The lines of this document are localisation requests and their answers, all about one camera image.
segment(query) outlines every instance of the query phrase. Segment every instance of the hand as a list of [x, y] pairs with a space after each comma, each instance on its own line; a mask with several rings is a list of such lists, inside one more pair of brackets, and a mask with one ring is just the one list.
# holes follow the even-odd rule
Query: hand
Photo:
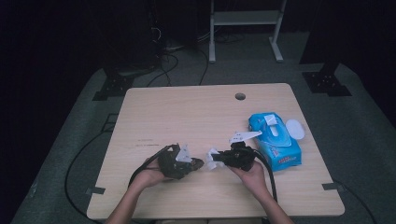
[[238, 175], [239, 178], [241, 178], [242, 183], [256, 198], [263, 193], [269, 194], [268, 188], [265, 184], [265, 175], [261, 163], [254, 161], [248, 172], [235, 167], [229, 168]]
[[139, 187], [141, 190], [153, 187], [163, 180], [165, 180], [165, 176], [160, 171], [160, 165], [158, 164], [158, 159], [152, 161], [146, 170], [141, 171], [132, 182], [131, 186], [134, 185]]

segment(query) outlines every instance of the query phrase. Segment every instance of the gray carpet floor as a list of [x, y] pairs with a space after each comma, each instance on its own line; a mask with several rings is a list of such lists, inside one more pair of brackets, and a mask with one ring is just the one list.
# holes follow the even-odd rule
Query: gray carpet floor
[[[209, 64], [207, 70], [207, 43], [199, 46], [202, 51], [184, 49], [171, 53], [178, 63], [167, 73], [169, 79], [160, 76], [150, 87], [196, 86], [204, 74], [201, 85], [289, 83], [331, 176], [348, 187], [340, 192], [346, 207], [343, 215], [293, 217], [295, 223], [374, 223], [354, 194], [367, 205], [377, 223], [394, 223], [395, 129], [359, 77], [342, 64], [335, 75], [352, 96], [329, 97], [309, 90], [302, 72], [318, 71], [322, 64], [299, 64], [308, 33], [280, 34], [278, 45], [283, 63], [276, 62], [268, 36], [244, 35], [239, 42], [217, 44], [217, 61]], [[172, 68], [176, 62], [172, 56], [163, 56], [163, 69]], [[133, 88], [146, 87], [162, 72], [157, 69], [136, 78]], [[67, 192], [76, 208], [85, 213], [90, 189], [95, 185], [111, 138], [111, 132], [101, 133], [102, 128], [107, 118], [106, 127], [116, 120], [117, 116], [109, 115], [119, 113], [123, 100], [122, 96], [92, 100], [105, 81], [103, 69], [92, 74], [12, 223], [92, 223], [67, 201], [64, 184], [69, 165], [74, 162], [67, 178]]]

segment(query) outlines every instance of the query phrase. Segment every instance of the blue wipes package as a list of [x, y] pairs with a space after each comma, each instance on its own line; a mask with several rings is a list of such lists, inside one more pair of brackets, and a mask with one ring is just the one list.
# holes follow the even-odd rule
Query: blue wipes package
[[262, 132], [255, 140], [273, 171], [301, 164], [301, 149], [276, 113], [253, 114], [248, 122], [251, 131]]

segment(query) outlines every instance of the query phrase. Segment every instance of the white metal frame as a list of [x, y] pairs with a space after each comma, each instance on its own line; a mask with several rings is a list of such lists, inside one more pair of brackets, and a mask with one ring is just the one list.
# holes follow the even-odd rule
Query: white metal frame
[[267, 24], [275, 25], [274, 35], [269, 37], [269, 41], [276, 61], [283, 62], [282, 54], [277, 46], [280, 25], [282, 24], [283, 15], [287, 0], [282, 0], [280, 10], [261, 10], [261, 11], [218, 11], [215, 12], [215, 0], [211, 1], [210, 12], [210, 41], [209, 41], [209, 61], [216, 61], [215, 52], [215, 26], [217, 25], [258, 25]]

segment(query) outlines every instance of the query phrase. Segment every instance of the light wood surface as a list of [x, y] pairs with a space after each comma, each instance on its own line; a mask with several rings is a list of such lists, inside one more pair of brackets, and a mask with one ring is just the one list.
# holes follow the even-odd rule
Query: light wood surface
[[[238, 92], [246, 99], [235, 99]], [[248, 118], [262, 112], [276, 112], [284, 122], [297, 119], [305, 130], [299, 141], [303, 164], [275, 172], [279, 204], [289, 216], [342, 215], [338, 192], [322, 187], [332, 179], [304, 115], [290, 86], [280, 83], [128, 90], [96, 183], [106, 190], [92, 195], [88, 217], [107, 218], [134, 170], [161, 148], [187, 144], [192, 157], [205, 160], [212, 147], [229, 150], [234, 132], [246, 132]], [[253, 140], [247, 145], [257, 148]], [[134, 218], [161, 219], [262, 216], [260, 205], [227, 167], [203, 167], [146, 189], [134, 212]]]

